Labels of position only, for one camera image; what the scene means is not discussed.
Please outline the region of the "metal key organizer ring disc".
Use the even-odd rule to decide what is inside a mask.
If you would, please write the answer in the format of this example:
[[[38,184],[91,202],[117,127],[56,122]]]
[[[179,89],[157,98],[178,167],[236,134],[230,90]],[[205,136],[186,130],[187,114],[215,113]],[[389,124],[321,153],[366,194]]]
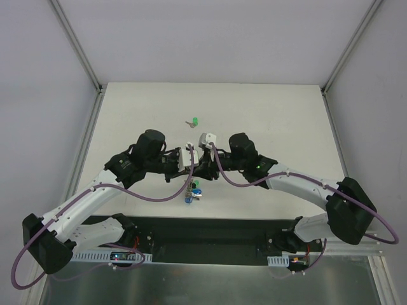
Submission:
[[[193,194],[193,179],[188,179],[184,196],[187,199],[187,198],[191,198],[193,196],[192,194]]]

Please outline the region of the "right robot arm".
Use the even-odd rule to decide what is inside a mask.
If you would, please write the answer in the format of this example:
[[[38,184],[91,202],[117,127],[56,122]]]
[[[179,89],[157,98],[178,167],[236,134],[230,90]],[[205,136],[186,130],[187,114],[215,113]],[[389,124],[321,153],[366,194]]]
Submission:
[[[230,137],[228,152],[216,147],[216,136],[211,133],[201,134],[198,146],[203,155],[194,171],[195,176],[216,180],[227,172],[240,172],[249,187],[282,191],[323,210],[312,217],[297,217],[288,231],[276,239],[290,252],[303,249],[309,241],[329,237],[357,245],[377,211],[355,179],[344,177],[335,181],[295,172],[259,154],[245,133]]]

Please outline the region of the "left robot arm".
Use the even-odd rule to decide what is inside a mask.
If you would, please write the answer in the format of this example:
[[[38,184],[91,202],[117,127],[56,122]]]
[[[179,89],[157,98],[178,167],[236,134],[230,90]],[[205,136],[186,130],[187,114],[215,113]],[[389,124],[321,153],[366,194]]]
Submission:
[[[119,213],[100,224],[83,222],[120,193],[129,193],[148,173],[163,174],[167,181],[176,175],[191,176],[198,165],[193,144],[166,151],[163,133],[146,130],[137,142],[114,155],[80,192],[52,211],[38,217],[31,213],[22,221],[24,250],[45,274],[60,271],[74,254],[105,243],[130,246],[135,227]]]

